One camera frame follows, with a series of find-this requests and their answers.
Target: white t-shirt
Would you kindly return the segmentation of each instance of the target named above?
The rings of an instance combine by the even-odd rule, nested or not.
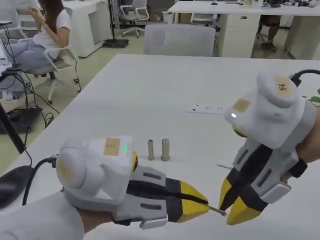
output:
[[[58,17],[56,18],[56,31],[58,32],[59,29],[61,28],[67,28],[67,29],[71,29],[71,19],[69,14],[67,13],[66,10],[62,10]],[[59,45],[57,45],[53,39],[49,36],[49,34],[47,33],[47,31],[44,29],[44,27],[41,27],[41,31],[38,32],[38,34],[36,34],[33,37],[33,42],[35,42],[36,44],[39,44],[41,46],[43,46],[45,49],[58,49],[60,48]],[[59,55],[59,52],[55,52],[55,53],[51,53],[51,56],[53,58],[57,58]]]

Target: woman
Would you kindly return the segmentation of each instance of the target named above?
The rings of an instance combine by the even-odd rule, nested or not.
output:
[[[20,64],[19,67],[23,72],[50,64],[44,55],[45,50],[64,48],[69,42],[71,20],[67,11],[64,10],[62,0],[39,0],[38,2],[43,15],[33,7],[28,9],[28,13],[36,23],[38,33],[30,40],[12,44],[12,50],[7,46],[10,62]],[[49,57],[54,61],[58,55],[57,51],[51,53]],[[0,83],[0,103],[7,113],[23,107],[25,101],[25,89],[21,82],[14,77],[7,77]]]

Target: green plant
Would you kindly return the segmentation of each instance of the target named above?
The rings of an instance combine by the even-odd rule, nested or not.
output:
[[[312,96],[308,99],[310,102],[319,103],[320,104],[320,97],[319,96]]]

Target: office chair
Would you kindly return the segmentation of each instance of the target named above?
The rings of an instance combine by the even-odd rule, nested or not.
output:
[[[127,33],[135,31],[136,37],[139,38],[139,32],[144,32],[145,30],[137,27],[136,22],[148,20],[150,17],[147,10],[147,0],[133,0],[132,5],[122,5],[120,6],[120,9],[122,15],[119,18],[128,22],[133,22],[133,27],[126,29],[122,33],[122,36],[125,37]],[[124,9],[128,9],[129,14],[126,14]]]
[[[28,14],[28,8],[33,7],[38,9],[39,7],[35,0],[13,0],[15,1],[15,7],[17,12],[17,18],[19,25],[22,27],[22,30],[26,31],[36,31],[37,25],[32,16]]]
[[[212,57],[216,30],[189,24],[150,24],[145,27],[143,54]]]
[[[202,1],[202,2],[212,2],[213,0],[193,0],[193,1]],[[218,22],[218,14],[201,14],[201,13],[192,13],[191,21],[192,24],[200,25],[216,25]]]
[[[20,39],[18,42],[27,41],[27,40],[29,39]],[[57,51],[60,52],[58,58],[55,61],[51,61],[49,58],[49,54]],[[62,69],[72,67],[75,64],[77,64],[77,62],[79,61],[78,56],[74,54],[71,46],[68,45],[64,48],[47,49],[44,51],[44,55],[49,60],[50,64],[39,67],[39,68],[31,69],[26,73],[35,75],[35,76],[41,76],[41,77],[46,77],[47,74],[49,74],[49,78],[47,78],[45,82],[35,86],[35,88],[39,88],[42,86],[50,86],[50,90],[48,93],[48,103],[53,104],[52,95],[57,85],[65,85],[65,86],[72,87],[75,90],[77,90],[78,93],[80,93],[81,90],[80,90],[78,78],[75,78],[73,80],[75,83],[73,84],[73,83],[60,80],[56,78],[56,75],[55,75],[55,72],[59,72]]]
[[[12,22],[8,25],[10,39],[27,38],[19,23],[16,2],[14,0],[0,0],[0,21]]]

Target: black shoe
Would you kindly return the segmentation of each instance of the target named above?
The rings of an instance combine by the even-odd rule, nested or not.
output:
[[[272,51],[272,52],[275,52],[278,50],[272,41],[268,41],[268,42],[264,43],[262,46],[264,49]]]

